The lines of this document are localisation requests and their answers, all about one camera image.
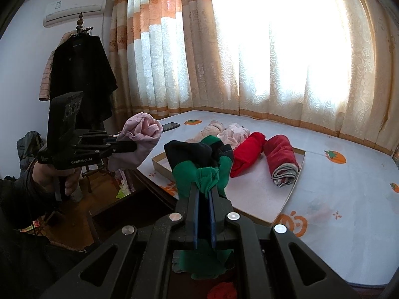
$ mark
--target white tablecloth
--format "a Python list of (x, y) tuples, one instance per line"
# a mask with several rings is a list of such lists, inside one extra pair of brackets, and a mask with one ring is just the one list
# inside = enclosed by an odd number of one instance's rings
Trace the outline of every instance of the white tablecloth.
[[(187, 120), (201, 120), (185, 125)], [(151, 158), (162, 153), (171, 140), (193, 137), (211, 120), (225, 126), (232, 122), (262, 132), (266, 138), (286, 135), (295, 148), (306, 151), (297, 185), (283, 209), (280, 221), (347, 282), (379, 286), (387, 284), (399, 266), (399, 170), (390, 156), (340, 138), (275, 122), (213, 112), (190, 111), (161, 120), (180, 127), (162, 134), (158, 145), (139, 166), (139, 171), (177, 198), (176, 187), (155, 172)], [(325, 151), (342, 154), (345, 164), (326, 157)], [(243, 191), (243, 203), (262, 202), (259, 190)]]

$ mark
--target person's hand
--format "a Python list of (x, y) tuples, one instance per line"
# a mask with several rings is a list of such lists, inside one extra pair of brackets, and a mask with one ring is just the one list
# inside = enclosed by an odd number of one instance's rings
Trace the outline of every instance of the person's hand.
[(57, 170), (54, 166), (48, 164), (35, 163), (32, 172), (33, 181), (40, 185), (46, 192), (54, 192), (54, 177), (67, 176), (65, 181), (65, 194), (68, 196), (73, 193), (79, 183), (82, 168), (70, 168), (68, 170)]

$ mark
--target air conditioner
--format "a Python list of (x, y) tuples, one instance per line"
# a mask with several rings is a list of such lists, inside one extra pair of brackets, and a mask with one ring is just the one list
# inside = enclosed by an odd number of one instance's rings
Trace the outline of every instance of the air conditioner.
[(43, 26), (85, 16), (104, 13), (106, 0), (58, 0), (47, 5)]

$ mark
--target person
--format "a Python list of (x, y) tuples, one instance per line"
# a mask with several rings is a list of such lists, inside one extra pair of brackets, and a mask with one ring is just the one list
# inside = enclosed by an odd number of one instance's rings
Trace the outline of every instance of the person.
[(56, 170), (33, 161), (16, 181), (0, 180), (0, 298), (38, 298), (88, 255), (54, 246), (44, 236), (22, 233), (57, 207), (54, 178), (65, 176), (65, 194), (76, 190), (81, 168)]

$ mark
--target curtain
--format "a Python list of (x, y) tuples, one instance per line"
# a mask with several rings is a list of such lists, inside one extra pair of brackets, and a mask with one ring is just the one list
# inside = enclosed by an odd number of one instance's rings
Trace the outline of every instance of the curtain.
[(154, 118), (193, 109), (184, 51), (181, 0), (115, 0), (109, 61), (120, 129), (135, 113)]
[(223, 112), (392, 154), (398, 39), (378, 0), (115, 0), (115, 116)]

